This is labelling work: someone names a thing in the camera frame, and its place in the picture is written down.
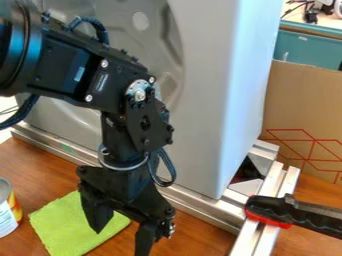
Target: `cardboard box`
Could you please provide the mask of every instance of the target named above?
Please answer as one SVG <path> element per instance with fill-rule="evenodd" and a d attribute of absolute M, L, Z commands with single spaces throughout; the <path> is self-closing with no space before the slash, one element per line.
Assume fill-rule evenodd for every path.
<path fill-rule="evenodd" d="M 274 61 L 260 139 L 285 165 L 342 185 L 342 72 Z"/>

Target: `black wire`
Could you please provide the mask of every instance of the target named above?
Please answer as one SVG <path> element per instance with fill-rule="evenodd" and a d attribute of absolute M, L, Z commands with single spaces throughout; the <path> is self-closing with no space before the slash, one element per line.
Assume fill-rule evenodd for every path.
<path fill-rule="evenodd" d="M 298 8 L 302 7 L 303 5 L 311 4 L 311 3 L 314 3 L 314 2 L 315 2 L 315 1 L 305 1 L 304 3 L 302 3 L 302 4 L 298 5 L 298 6 L 296 6 L 295 8 L 287 10 L 287 11 L 284 13 L 284 15 L 281 16 L 281 19 L 283 19 L 285 16 L 287 16 L 287 15 L 290 14 L 291 12 L 293 12 L 293 11 L 297 10 Z"/>
<path fill-rule="evenodd" d="M 109 37 L 106 27 L 97 19 L 92 17 L 76 17 L 67 27 L 67 30 L 74 30 L 83 22 L 91 24 L 97 35 L 97 39 L 100 43 L 109 45 Z"/>
<path fill-rule="evenodd" d="M 30 95 L 30 97 L 28 97 L 28 99 L 24 101 L 23 105 L 21 105 L 21 107 L 13 116 L 8 118 L 6 121 L 0 123 L 0 130 L 9 128 L 21 122 L 22 120 L 24 120 L 27 117 L 27 115 L 30 113 L 33 106 L 37 103 L 38 99 L 39 99 L 38 95 L 34 95 L 34 94 Z"/>
<path fill-rule="evenodd" d="M 156 183 L 158 186 L 170 187 L 176 181 L 176 178 L 177 178 L 176 168 L 174 167 L 174 165 L 171 162 L 168 154 L 166 153 L 166 151 L 163 148 L 158 149 L 157 154 L 163 160 L 166 168 L 169 170 L 170 175 L 171 175 L 171 180 L 170 181 L 164 181 L 158 175 L 156 175 L 153 171 L 154 168 L 152 167 L 151 160 L 149 160 L 147 162 L 147 170 L 148 170 L 152 180 L 154 181 L 154 183 Z"/>

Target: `silver ring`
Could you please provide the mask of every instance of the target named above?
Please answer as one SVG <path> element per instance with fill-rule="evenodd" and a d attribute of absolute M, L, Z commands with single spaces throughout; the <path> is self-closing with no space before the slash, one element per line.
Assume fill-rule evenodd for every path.
<path fill-rule="evenodd" d="M 144 164 L 147 163 L 148 161 L 148 158 L 149 158 L 149 155 L 146 154 L 145 155 L 145 159 L 143 161 L 141 161 L 140 163 L 136 164 L 136 165 L 133 165 L 133 166 L 129 166 L 129 167 L 119 167 L 119 166 L 115 166 L 115 165 L 110 165 L 110 164 L 107 164 L 105 163 L 104 161 L 104 157 L 103 157 L 103 154 L 102 152 L 106 150 L 106 148 L 101 145 L 100 148 L 99 148 L 99 151 L 98 151 L 98 160 L 100 162 L 100 164 L 108 169 L 111 169 L 111 170 L 114 170 L 114 171 L 131 171 L 131 170 L 134 170 Z"/>

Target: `white washing machine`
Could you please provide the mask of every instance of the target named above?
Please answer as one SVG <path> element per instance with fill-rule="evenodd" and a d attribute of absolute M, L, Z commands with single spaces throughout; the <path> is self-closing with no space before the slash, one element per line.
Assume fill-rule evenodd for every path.
<path fill-rule="evenodd" d="M 176 129 L 167 150 L 177 183 L 220 198 L 261 132 L 282 0 L 35 3 L 65 22 L 96 16 L 112 47 L 127 49 L 157 76 Z M 41 98 L 27 122 L 92 150 L 101 143 L 99 113 L 59 100 Z"/>

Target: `robotic arm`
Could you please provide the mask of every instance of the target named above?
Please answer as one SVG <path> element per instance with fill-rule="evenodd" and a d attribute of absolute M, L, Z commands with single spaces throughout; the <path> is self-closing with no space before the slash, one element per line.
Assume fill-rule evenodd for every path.
<path fill-rule="evenodd" d="M 95 28 L 97 39 L 74 31 L 82 22 Z M 165 105 L 155 98 L 155 80 L 136 58 L 109 46 L 96 19 L 78 17 L 66 25 L 40 14 L 29 1 L 0 0 L 0 95 L 35 95 L 22 117 L 38 96 L 101 111 L 102 167 L 77 169 L 82 207 L 97 233 L 113 210 L 139 222 L 135 255 L 148 255 L 153 242 L 174 231 L 175 210 L 155 186 L 169 186 L 176 178 L 162 149 L 172 144 L 174 129 Z M 170 182 L 156 175 L 159 157 Z"/>

